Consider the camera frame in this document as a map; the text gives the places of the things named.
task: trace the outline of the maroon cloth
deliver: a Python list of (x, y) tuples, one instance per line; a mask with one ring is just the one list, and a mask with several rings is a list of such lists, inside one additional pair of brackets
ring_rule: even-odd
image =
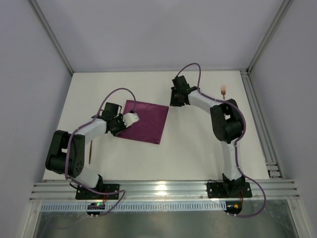
[[(127, 100), (123, 114), (131, 111), (133, 106), (134, 101)], [(159, 144), (164, 130), (168, 107), (137, 101), (134, 112), (138, 114), (140, 120), (121, 132), (117, 137)]]

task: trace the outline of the white table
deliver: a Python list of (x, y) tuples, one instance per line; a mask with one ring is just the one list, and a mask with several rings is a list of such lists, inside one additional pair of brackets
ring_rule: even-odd
[[(113, 89), (127, 87), (138, 101), (169, 105), (172, 79), (177, 72), (75, 73), (58, 125), (71, 131), (95, 115), (104, 97)], [(190, 86), (197, 84), (197, 72), (184, 72)], [(236, 100), (247, 122), (241, 142), (241, 166), (246, 175), (268, 179), (264, 157), (252, 114), (238, 71), (202, 73), (201, 89), (221, 98), (226, 85), (226, 99)], [(124, 107), (132, 99), (125, 91), (112, 95), (109, 102)], [(88, 165), (89, 145), (85, 148)], [(170, 107), (160, 145), (113, 137), (110, 133), (93, 142), (92, 161), (88, 165), (114, 180), (197, 180), (221, 179), (223, 156), (220, 142), (212, 132), (211, 118), (193, 106)], [(44, 179), (64, 179), (45, 171)]]

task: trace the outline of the cloth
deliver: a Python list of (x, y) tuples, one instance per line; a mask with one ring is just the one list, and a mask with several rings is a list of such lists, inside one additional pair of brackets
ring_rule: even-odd
[[(134, 101), (127, 100), (123, 114), (131, 111), (133, 107)], [(117, 137), (159, 144), (168, 108), (167, 106), (137, 101), (134, 112), (138, 114), (140, 120), (121, 132)]]

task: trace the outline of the gray wall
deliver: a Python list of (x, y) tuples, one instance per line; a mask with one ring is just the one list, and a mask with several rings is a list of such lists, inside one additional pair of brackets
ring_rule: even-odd
[(317, 2), (295, 0), (252, 72), (283, 172), (317, 224)]
[(76, 72), (246, 68), (282, 0), (38, 0)]
[(13, 238), (42, 178), (71, 77), (26, 0), (0, 7), (0, 236)]

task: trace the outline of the wooden fork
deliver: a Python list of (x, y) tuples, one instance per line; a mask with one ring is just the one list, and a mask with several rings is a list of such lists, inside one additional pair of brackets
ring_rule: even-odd
[(223, 95), (223, 99), (225, 100), (224, 96), (226, 95), (226, 85), (221, 86), (221, 94)]

